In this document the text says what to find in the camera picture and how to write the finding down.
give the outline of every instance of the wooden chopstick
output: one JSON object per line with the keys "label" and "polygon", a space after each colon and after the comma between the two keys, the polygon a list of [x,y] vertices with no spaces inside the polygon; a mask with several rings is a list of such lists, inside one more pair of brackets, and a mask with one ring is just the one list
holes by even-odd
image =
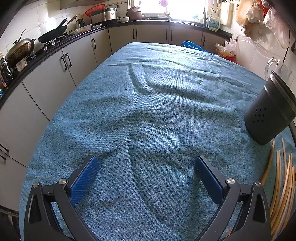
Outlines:
{"label": "wooden chopstick", "polygon": [[291,190],[291,198],[289,201],[289,209],[288,209],[288,213],[286,215],[286,220],[281,228],[281,232],[284,230],[284,228],[287,226],[289,220],[290,220],[290,216],[291,216],[291,212],[292,212],[292,208],[293,208],[293,204],[294,204],[294,198],[295,198],[295,179],[296,179],[296,173],[295,173],[295,167],[293,167],[293,180],[292,180],[292,190]]}
{"label": "wooden chopstick", "polygon": [[283,143],[283,154],[284,154],[284,178],[286,178],[286,175],[287,175],[287,158],[286,158],[286,149],[285,149],[284,139],[282,139],[282,143]]}
{"label": "wooden chopstick", "polygon": [[[293,185],[293,173],[292,173],[292,170],[294,170],[294,168],[290,168],[290,171],[289,173],[287,173],[287,175],[289,176],[289,181],[288,181],[288,195],[287,195],[287,199],[290,200],[290,197],[291,197],[291,190],[292,190],[292,185]],[[287,214],[287,211],[288,211],[288,207],[289,207],[289,203],[288,202],[285,202],[284,204],[284,211],[283,213],[279,213],[278,214],[278,217],[280,217],[280,219],[278,219],[278,221],[276,221],[274,223],[274,232],[271,231],[271,233],[273,234],[272,236],[272,241],[275,240],[275,238],[277,237],[277,234],[283,224],[283,221],[284,221],[284,218]]]}
{"label": "wooden chopstick", "polygon": [[281,194],[281,199],[279,201],[279,205],[275,210],[275,214],[274,216],[271,218],[271,233],[274,234],[277,226],[279,225],[281,216],[282,216],[282,212],[285,208],[286,202],[287,202],[287,198],[288,198],[288,192],[289,192],[289,185],[290,182],[292,181],[291,178],[291,169],[292,169],[292,158],[293,158],[293,154],[290,154],[290,158],[289,158],[289,163],[288,163],[288,169],[287,169],[287,176],[285,179],[285,183],[284,183],[284,188],[283,188],[283,192]]}
{"label": "wooden chopstick", "polygon": [[269,214],[270,217],[272,218],[275,214],[275,210],[277,209],[277,205],[279,202],[279,192],[281,188],[281,161],[280,161],[280,156],[279,156],[279,151],[276,152],[277,154],[277,159],[276,159],[276,183],[274,185],[274,194],[272,197],[270,209],[269,209]]}
{"label": "wooden chopstick", "polygon": [[272,162],[272,158],[274,157],[274,144],[275,144],[275,141],[273,141],[273,143],[272,143],[272,147],[271,147],[271,150],[270,150],[268,161],[267,161],[265,170],[264,170],[263,175],[262,175],[262,178],[261,178],[261,184],[263,186],[265,184],[266,178],[267,178],[268,173],[269,173],[269,169],[270,169],[270,165],[271,165],[271,162]]}

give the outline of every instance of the black cylindrical container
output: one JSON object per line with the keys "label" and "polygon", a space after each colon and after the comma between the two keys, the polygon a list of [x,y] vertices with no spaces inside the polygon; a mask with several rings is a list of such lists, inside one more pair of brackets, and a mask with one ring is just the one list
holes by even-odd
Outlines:
{"label": "black cylindrical container", "polygon": [[244,115],[250,136],[261,145],[280,134],[296,117],[296,98],[274,71]]}

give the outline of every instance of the plastic jug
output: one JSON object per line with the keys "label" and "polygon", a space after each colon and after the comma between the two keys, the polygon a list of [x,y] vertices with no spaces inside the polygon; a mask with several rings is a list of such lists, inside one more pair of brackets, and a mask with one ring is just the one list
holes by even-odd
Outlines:
{"label": "plastic jug", "polygon": [[210,16],[209,17],[209,29],[213,31],[218,31],[220,28],[220,18],[217,16]]}

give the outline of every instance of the faucet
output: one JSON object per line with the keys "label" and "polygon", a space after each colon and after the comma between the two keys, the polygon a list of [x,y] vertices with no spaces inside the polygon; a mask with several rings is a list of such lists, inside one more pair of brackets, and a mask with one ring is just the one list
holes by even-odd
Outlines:
{"label": "faucet", "polygon": [[164,12],[164,14],[167,16],[167,18],[168,18],[168,21],[170,21],[170,15],[169,15],[169,14],[167,14],[166,12]]}

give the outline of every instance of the wok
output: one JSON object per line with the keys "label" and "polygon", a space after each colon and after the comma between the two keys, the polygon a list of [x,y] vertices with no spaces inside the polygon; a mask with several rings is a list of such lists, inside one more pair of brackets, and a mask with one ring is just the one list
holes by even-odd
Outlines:
{"label": "wok", "polygon": [[53,39],[56,39],[57,37],[61,36],[67,29],[67,26],[69,25],[69,23],[71,23],[77,16],[75,15],[65,26],[62,26],[66,21],[67,19],[65,18],[57,28],[41,35],[39,38],[38,38],[38,41],[41,42],[41,43],[47,43]]}

